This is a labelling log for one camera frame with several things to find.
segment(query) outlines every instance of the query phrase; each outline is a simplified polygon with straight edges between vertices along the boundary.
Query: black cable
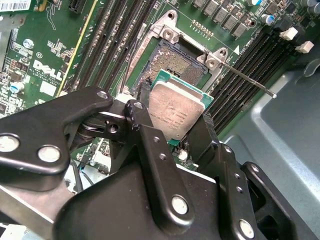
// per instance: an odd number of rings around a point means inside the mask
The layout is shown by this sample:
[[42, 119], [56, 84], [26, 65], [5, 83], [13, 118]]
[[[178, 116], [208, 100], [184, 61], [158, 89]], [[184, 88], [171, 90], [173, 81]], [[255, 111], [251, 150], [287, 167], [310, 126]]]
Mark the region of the black cable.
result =
[[76, 191], [78, 193], [81, 193], [84, 190], [84, 186], [82, 185], [82, 181], [81, 181], [81, 177], [80, 177], [80, 173], [78, 170], [78, 166], [75, 163], [75, 161], [71, 160], [70, 161], [70, 165], [73, 168], [73, 173], [74, 173], [74, 178], [75, 178], [75, 186], [76, 186]]
[[90, 183], [90, 185], [92, 186], [94, 184], [94, 182], [90, 179], [90, 177], [83, 171], [81, 171], [83, 176], [88, 180], [88, 182]]

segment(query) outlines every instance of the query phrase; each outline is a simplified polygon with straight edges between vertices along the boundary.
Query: screw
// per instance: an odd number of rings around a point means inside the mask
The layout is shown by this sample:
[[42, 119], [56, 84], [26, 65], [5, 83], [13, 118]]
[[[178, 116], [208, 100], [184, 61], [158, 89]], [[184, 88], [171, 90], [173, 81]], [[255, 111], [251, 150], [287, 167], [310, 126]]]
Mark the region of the screw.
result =
[[93, 167], [96, 165], [96, 162], [94, 160], [90, 160], [89, 164]]
[[108, 95], [104, 91], [98, 91], [96, 94], [102, 99], [108, 98]]
[[181, 198], [180, 196], [174, 196], [171, 201], [173, 209], [178, 213], [178, 214], [186, 214], [188, 212], [188, 205], [186, 201]]
[[259, 172], [259, 168], [256, 165], [251, 164], [251, 167], [252, 167], [253, 171], [255, 171], [256, 173]]
[[60, 158], [60, 150], [53, 145], [46, 145], [38, 151], [38, 157], [47, 163], [54, 163]]
[[253, 239], [255, 237], [255, 232], [254, 232], [252, 226], [246, 220], [240, 219], [239, 225], [240, 225], [240, 228], [241, 228], [243, 234], [247, 238]]
[[25, 39], [23, 40], [22, 45], [26, 48], [26, 49], [33, 49], [35, 44], [34, 41], [32, 41], [31, 39]]
[[17, 149], [20, 145], [19, 140], [11, 135], [0, 136], [0, 152], [8, 153]]
[[143, 109], [144, 107], [142, 106], [142, 104], [138, 101], [136, 101], [133, 105], [135, 105], [138, 109]]
[[230, 147], [228, 147], [228, 146], [224, 146], [224, 148], [225, 148], [225, 150], [226, 150], [228, 153], [232, 153], [232, 150], [231, 150], [231, 148], [230, 148]]

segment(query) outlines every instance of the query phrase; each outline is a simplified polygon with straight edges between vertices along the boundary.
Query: motherboard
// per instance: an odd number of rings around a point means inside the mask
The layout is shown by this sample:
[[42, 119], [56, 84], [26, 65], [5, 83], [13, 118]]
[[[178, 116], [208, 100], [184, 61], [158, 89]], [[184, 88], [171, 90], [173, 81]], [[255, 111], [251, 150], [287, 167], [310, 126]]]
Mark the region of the motherboard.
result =
[[[90, 85], [136, 97], [165, 71], [213, 99], [222, 136], [263, 94], [224, 66], [271, 86], [310, 51], [319, 14], [316, 0], [0, 0], [0, 117]], [[108, 174], [109, 142], [72, 158]]]

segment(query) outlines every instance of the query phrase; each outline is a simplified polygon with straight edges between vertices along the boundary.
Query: black memory slot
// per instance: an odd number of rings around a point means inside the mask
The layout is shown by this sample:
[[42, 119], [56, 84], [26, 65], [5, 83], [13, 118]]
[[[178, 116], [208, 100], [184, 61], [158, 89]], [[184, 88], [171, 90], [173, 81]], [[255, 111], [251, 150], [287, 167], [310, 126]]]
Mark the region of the black memory slot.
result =
[[[96, 37], [100, 34], [99, 33], [99, 29], [101, 27], [103, 27], [105, 17], [108, 15], [108, 12], [111, 13], [111, 16], [109, 16], [108, 19], [113, 18], [116, 15], [116, 13], [114, 11], [114, 8], [113, 8], [114, 5], [115, 5], [114, 3], [115, 3], [115, 0], [108, 1], [108, 4], [106, 4], [104, 6], [104, 8], [102, 10], [102, 13], [100, 14], [99, 20], [98, 20], [96, 28], [95, 28], [95, 32], [94, 32], [92, 38], [90, 39], [90, 44], [84, 50], [83, 57], [81, 58], [78, 67], [76, 68], [76, 72], [75, 72], [71, 82], [68, 83], [69, 86], [72, 86], [72, 89], [74, 89], [76, 87], [76, 84], [77, 84], [78, 81], [79, 81], [79, 86], [77, 87], [78, 89], [83, 88], [86, 85], [85, 81], [80, 81], [80, 75], [81, 75], [81, 73], [82, 73], [82, 71], [84, 69], [84, 66], [86, 64], [86, 60], [92, 54], [92, 51], [94, 49], [94, 39], [96, 39]], [[110, 23], [110, 21], [108, 21], [106, 23], [104, 28], [107, 28], [109, 23]]]
[[[268, 82], [268, 80], [273, 76], [274, 73], [276, 73], [280, 67], [288, 60], [289, 54], [283, 54], [281, 56], [281, 59], [273, 65], [273, 67], [270, 69], [270, 71], [267, 72], [267, 74], [263, 77], [262, 84], [265, 84]], [[258, 92], [260, 89], [254, 85], [250, 87], [250, 89], [247, 92], [247, 96], [245, 99], [241, 102], [241, 104], [238, 104], [237, 108], [235, 108], [233, 111], [231, 111], [223, 121], [219, 122], [218, 124], [215, 124], [215, 131], [217, 134], [220, 134], [222, 130], [242, 111], [243, 106], [248, 103]]]
[[116, 61], [116, 65], [113, 66], [113, 69], [108, 76], [108, 80], [104, 83], [103, 89], [105, 91], [109, 91], [110, 87], [112, 86], [113, 82], [115, 81], [121, 67], [123, 66], [124, 62], [126, 61], [128, 55], [128, 49], [133, 47], [134, 40], [137, 39], [137, 35], [139, 33], [140, 27], [142, 23], [145, 23], [156, 4], [156, 0], [150, 0], [147, 4], [144, 5], [143, 10], [141, 11], [140, 15], [137, 18], [137, 22], [135, 24], [135, 28], [131, 31], [130, 36], [128, 37], [128, 41], [126, 42], [123, 51], [120, 53], [118, 60]]
[[[272, 48], [269, 51], [269, 55], [267, 55], [263, 59], [263, 61], [259, 59], [260, 61], [257, 61], [259, 64], [257, 64], [256, 71], [254, 72], [254, 74], [252, 74], [252, 78], [262, 84], [261, 76], [272, 66], [272, 63], [280, 57], [280, 54], [283, 53], [283, 50], [281, 50], [282, 48], [280, 46], [275, 48], [275, 50], [274, 48]], [[224, 105], [223, 107], [220, 107], [219, 113], [213, 117], [217, 125], [219, 125], [220, 122], [225, 118], [225, 116], [227, 116], [228, 113], [237, 106], [238, 102], [245, 97], [247, 91], [251, 87], [253, 87], [251, 83], [244, 80], [242, 81], [241, 85], [238, 86], [237, 91], [230, 97], [229, 103]]]
[[[261, 32], [258, 37], [252, 42], [249, 48], [243, 53], [243, 55], [238, 58], [233, 67], [235, 69], [242, 68], [246, 62], [256, 53], [254, 51], [257, 46], [263, 45], [263, 42], [266, 40], [268, 36]], [[232, 71], [228, 71], [224, 78], [221, 80], [221, 83], [212, 91], [211, 96], [215, 96], [216, 98], [222, 94], [222, 92], [228, 88], [228, 85], [231, 84], [232, 78], [236, 75]]]
[[[254, 62], [259, 63], [262, 60], [262, 58], [265, 58], [268, 55], [268, 53], [270, 53], [273, 45], [273, 42], [267, 42], [263, 49], [261, 49], [258, 52], [255, 52], [254, 56], [251, 57], [250, 60], [245, 62], [245, 66], [241, 67], [240, 71], [251, 77], [251, 75], [254, 73], [255, 67], [258, 66], [257, 64], [251, 64], [252, 60], [254, 59]], [[240, 86], [244, 82], [245, 80], [243, 78], [239, 77], [238, 75], [234, 76], [232, 85], [230, 85], [229, 88], [225, 89], [223, 95], [220, 95], [220, 98], [215, 100], [215, 103], [213, 103], [212, 116], [219, 114], [222, 108], [221, 105], [226, 104], [231, 98], [233, 98], [233, 95], [237, 92], [238, 88], [240, 88]]]
[[88, 68], [85, 70], [85, 74], [82, 77], [82, 85], [78, 88], [83, 88], [87, 86], [90, 83], [90, 80], [94, 74], [94, 71], [96, 67], [99, 65], [99, 59], [103, 55], [103, 51], [105, 48], [105, 45], [108, 43], [110, 39], [110, 35], [113, 31], [113, 29], [116, 27], [117, 21], [119, 19], [119, 13], [122, 13], [126, 8], [127, 0], [117, 0], [116, 4], [114, 6], [114, 9], [111, 12], [110, 20], [108, 20], [108, 24], [103, 29], [103, 35], [99, 38], [98, 43], [96, 44], [96, 48], [91, 54], [91, 58], [93, 61], [91, 61]]
[[133, 4], [130, 5], [130, 9], [127, 11], [127, 15], [124, 17], [125, 20], [123, 20], [119, 26], [119, 30], [117, 31], [114, 41], [112, 42], [112, 46], [109, 47], [109, 50], [103, 56], [102, 63], [92, 85], [99, 86], [101, 84], [103, 77], [108, 71], [110, 63], [112, 62], [112, 59], [117, 54], [118, 48], [122, 43], [123, 38], [127, 34], [135, 16], [139, 12], [141, 4], [143, 3], [145, 3], [143, 0], [136, 0]]

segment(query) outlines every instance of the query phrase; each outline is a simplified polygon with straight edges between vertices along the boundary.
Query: barcode label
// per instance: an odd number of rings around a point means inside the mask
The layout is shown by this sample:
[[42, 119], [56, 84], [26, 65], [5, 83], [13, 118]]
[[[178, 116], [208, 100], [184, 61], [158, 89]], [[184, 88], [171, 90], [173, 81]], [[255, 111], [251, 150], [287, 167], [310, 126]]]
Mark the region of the barcode label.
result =
[[29, 10], [31, 0], [0, 0], [0, 12]]

